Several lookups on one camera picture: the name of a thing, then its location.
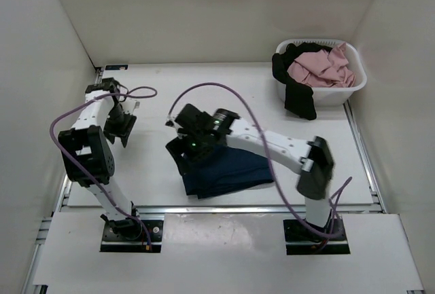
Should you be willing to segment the white foam cover board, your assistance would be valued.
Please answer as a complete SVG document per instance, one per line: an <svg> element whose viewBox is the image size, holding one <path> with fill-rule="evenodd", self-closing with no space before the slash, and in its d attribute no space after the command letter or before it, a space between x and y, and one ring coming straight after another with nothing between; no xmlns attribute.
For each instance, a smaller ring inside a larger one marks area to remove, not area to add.
<svg viewBox="0 0 435 294"><path fill-rule="evenodd" d="M423 289L396 215L345 215L347 255L288 255L283 215L172 215L159 253L102 253L102 223L54 216L33 282L49 293L408 293Z"/></svg>

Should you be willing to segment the white laundry basket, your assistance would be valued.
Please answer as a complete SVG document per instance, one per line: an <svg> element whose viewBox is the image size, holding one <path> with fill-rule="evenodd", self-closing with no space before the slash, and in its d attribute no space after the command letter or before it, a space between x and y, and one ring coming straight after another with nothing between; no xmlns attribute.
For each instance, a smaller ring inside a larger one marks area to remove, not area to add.
<svg viewBox="0 0 435 294"><path fill-rule="evenodd" d="M317 43L333 48L345 41L340 39L287 39L276 48L276 53L283 54L288 44L300 45L302 43ZM346 42L345 57L349 64L347 67L354 73L355 81L349 88L313 88L313 102L316 107L333 107L343 105L354 92L361 90L367 82L367 76L360 60L358 51Z"/></svg>

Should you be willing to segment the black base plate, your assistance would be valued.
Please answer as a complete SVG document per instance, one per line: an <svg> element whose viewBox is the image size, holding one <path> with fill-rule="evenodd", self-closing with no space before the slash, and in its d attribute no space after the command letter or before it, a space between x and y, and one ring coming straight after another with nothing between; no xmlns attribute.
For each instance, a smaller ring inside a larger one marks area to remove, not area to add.
<svg viewBox="0 0 435 294"><path fill-rule="evenodd" d="M113 221L101 215L105 221L101 236L100 251L103 253L160 253L164 221L162 219L132 219Z"/></svg>
<svg viewBox="0 0 435 294"><path fill-rule="evenodd" d="M334 218L325 229L338 236L326 239L311 233L295 219L283 220L286 255L349 255L351 253L342 220Z"/></svg>

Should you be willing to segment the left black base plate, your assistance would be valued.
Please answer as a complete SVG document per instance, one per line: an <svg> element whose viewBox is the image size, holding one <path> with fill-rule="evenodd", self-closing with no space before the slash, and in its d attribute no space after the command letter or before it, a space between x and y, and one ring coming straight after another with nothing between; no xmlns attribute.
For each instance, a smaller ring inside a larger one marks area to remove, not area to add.
<svg viewBox="0 0 435 294"><path fill-rule="evenodd" d="M162 219L132 219L113 221L101 215L105 221L101 236L100 251L103 253L160 253L164 221Z"/></svg>

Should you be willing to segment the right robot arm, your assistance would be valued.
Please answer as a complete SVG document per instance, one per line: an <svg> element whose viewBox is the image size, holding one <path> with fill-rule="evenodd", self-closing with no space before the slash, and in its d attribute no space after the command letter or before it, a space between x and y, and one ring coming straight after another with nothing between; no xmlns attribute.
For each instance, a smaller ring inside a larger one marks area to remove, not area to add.
<svg viewBox="0 0 435 294"><path fill-rule="evenodd" d="M334 160L328 143L322 137L312 141L287 137L249 123L239 114L218 109L213 115L187 104L177 116L168 116L166 125L177 136L166 149L175 161L180 175L189 175L199 166L213 166L224 152L227 162L236 162L235 151L263 157L272 172L273 163L296 173L296 190L304 197L306 217L295 218L312 239L319 240L330 231L329 220L334 215L329 199L329 184Z"/></svg>

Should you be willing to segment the dark label sticker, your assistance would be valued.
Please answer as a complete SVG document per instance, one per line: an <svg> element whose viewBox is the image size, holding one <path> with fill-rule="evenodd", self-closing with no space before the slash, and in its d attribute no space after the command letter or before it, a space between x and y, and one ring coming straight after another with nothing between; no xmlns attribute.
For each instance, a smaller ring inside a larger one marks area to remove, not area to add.
<svg viewBox="0 0 435 294"><path fill-rule="evenodd" d="M106 65L106 71L125 71L128 69L128 65Z"/></svg>

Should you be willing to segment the dark blue denim trousers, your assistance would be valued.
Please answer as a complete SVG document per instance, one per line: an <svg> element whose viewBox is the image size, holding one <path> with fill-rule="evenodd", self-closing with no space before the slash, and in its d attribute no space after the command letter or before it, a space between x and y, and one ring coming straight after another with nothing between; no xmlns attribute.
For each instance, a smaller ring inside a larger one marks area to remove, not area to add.
<svg viewBox="0 0 435 294"><path fill-rule="evenodd" d="M188 172L181 174L185 193L214 198L274 182L266 158L242 149L216 147L200 162L183 157Z"/></svg>

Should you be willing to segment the black garment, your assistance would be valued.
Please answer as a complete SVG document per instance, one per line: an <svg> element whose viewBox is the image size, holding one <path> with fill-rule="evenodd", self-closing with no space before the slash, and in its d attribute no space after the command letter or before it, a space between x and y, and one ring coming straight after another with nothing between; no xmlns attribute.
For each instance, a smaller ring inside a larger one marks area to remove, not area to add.
<svg viewBox="0 0 435 294"><path fill-rule="evenodd" d="M289 43L283 54L276 53L272 57L273 77L279 83L285 85L284 108L305 120L315 120L317 113L313 101L313 91L309 86L298 83L290 77L288 68L305 52L319 52L325 50L331 52L332 48L316 43L303 42L300 45Z"/></svg>

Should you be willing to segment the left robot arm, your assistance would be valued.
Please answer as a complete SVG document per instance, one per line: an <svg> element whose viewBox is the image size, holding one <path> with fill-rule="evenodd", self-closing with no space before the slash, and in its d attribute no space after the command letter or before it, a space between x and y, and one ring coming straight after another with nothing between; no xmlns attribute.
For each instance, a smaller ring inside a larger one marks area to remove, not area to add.
<svg viewBox="0 0 435 294"><path fill-rule="evenodd" d="M59 132L58 142L94 178L92 181L65 154L62 154L67 176L87 189L105 209L101 218L113 233L136 240L143 235L137 209L120 189L113 176L115 159L110 145L120 139L127 146L137 117L133 115L135 102L122 103L121 85L114 78L86 88L86 108L68 130Z"/></svg>

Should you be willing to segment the pink garment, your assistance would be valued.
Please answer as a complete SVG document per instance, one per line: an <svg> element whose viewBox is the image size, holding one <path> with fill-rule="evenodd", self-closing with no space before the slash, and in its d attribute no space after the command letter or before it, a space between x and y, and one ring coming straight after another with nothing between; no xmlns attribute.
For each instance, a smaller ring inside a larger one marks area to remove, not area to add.
<svg viewBox="0 0 435 294"><path fill-rule="evenodd" d="M355 83L355 73L348 68L345 42L331 50L320 49L303 52L289 66L289 76L311 88L350 88Z"/></svg>

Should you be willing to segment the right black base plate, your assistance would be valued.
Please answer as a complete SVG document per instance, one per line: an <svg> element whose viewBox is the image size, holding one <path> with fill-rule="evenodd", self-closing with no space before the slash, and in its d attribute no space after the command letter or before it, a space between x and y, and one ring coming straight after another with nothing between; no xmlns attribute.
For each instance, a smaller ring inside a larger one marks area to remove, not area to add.
<svg viewBox="0 0 435 294"><path fill-rule="evenodd" d="M286 255L349 255L351 253L342 220L334 218L325 229L338 236L326 239L311 233L295 219L283 220Z"/></svg>

